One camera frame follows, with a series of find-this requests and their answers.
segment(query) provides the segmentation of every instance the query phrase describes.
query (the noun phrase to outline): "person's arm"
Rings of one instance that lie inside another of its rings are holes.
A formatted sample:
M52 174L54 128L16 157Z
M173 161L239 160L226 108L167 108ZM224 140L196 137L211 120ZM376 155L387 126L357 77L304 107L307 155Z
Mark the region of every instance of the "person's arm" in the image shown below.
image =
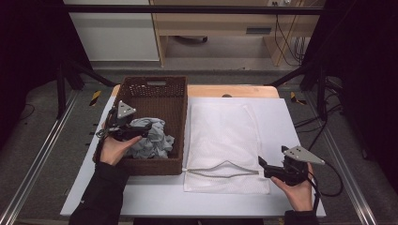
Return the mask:
M70 225L104 224L119 221L123 205L123 191L129 175L115 167L129 147L142 137L119 142L112 137L105 139L100 162L84 191L79 205L69 218Z
M308 163L309 178L312 179L313 167ZM276 177L271 177L272 182L280 188L294 210L284 213L285 225L318 225L318 219L313 210L313 194L310 182L304 181L301 184L290 187Z

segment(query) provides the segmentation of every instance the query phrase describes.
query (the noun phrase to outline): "gray floor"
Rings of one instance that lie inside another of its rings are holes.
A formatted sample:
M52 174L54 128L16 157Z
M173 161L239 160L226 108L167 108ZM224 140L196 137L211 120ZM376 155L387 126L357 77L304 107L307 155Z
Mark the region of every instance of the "gray floor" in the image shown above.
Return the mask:
M259 49L265 49L261 38L210 37L208 43L172 38L164 67L147 62L95 65L99 74L118 83L123 81L124 76L130 75L187 75L189 83L264 84L275 81L295 68L288 65L274 67L267 52L258 51ZM294 123L315 117L310 104L301 105L290 101L291 91L296 93L298 99L311 102L314 98L313 92L299 91L300 79L291 80L278 89L281 98L286 99ZM59 212L83 162L87 144L92 139L91 132L95 130L95 124L98 123L112 90L85 75L84 80L86 86L78 92L76 105L42 167L36 184L29 190L15 224L23 224L22 219L45 219L51 221L49 224L67 220L66 217L59 216ZM102 91L99 101L96 106L89 106L92 95L97 90ZM11 202L55 122L55 82L33 90L27 103L35 106L35 110L11 131L12 137L0 152L0 212L5 211ZM338 103L338 98L329 98L329 108ZM30 105L26 106L22 117L32 112L32 109ZM308 147L319 129L303 131L318 127L319 124L314 122L298 129L302 146ZM398 224L398 196L378 164L362 158L360 144L345 117L339 112L330 114L325 132L331 134L342 153L377 224ZM336 166L329 142L330 138L321 135L313 151ZM322 191L332 193L338 189L337 177L331 169L315 167L314 171ZM324 197L322 202L327 212L326 217L320 218L322 224L372 224L360 220L350 191L345 190L336 198ZM132 221L132 218L123 217L121 221ZM277 218L266 218L265 222L279 224Z

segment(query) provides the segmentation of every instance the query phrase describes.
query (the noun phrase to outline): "white cloth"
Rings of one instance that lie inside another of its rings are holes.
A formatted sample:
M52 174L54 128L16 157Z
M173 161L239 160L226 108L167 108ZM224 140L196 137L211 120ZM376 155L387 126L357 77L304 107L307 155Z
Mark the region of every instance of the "white cloth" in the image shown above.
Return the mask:
M268 194L258 164L264 157L250 105L191 105L191 131L184 190L225 194Z
M133 158L168 158L167 155L173 150L174 137L165 135L163 132L165 122L158 118L139 118L131 121L132 127L144 127L152 123L147 138L141 139L130 147L125 157Z

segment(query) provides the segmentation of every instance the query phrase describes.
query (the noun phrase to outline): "aluminum rail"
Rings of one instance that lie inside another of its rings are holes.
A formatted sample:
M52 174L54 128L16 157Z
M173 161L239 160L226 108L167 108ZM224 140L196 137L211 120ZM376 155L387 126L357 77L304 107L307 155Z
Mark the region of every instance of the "aluminum rail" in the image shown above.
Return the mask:
M45 9L85 13L192 13L192 14L278 14L334 15L341 10L321 7L235 7L235 6L142 6L142 5L43 5Z
M69 118L70 112L74 107L78 95L79 91L71 92L68 100L67 109L65 110L63 116L55 121L52 130L47 136L44 144L41 146L38 155L36 156L35 161L27 172L25 178L23 179L23 182L21 183L6 210L0 216L0 225L11 225L14 223L15 219L17 218L23 207L24 202L26 201L26 198L32 190L33 185L35 185L36 180L38 179L38 175L40 174L40 171L43 168L47 157L52 152L54 144L58 139L58 136L66 121Z

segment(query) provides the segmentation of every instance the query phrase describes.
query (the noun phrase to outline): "black sleeve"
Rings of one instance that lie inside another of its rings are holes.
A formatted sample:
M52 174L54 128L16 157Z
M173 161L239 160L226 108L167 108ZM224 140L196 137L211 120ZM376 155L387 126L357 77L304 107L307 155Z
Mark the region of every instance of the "black sleeve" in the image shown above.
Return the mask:
M69 224L117 225L128 179L124 171L100 162Z
M293 210L284 213L285 225L318 225L318 219L314 211L295 212Z

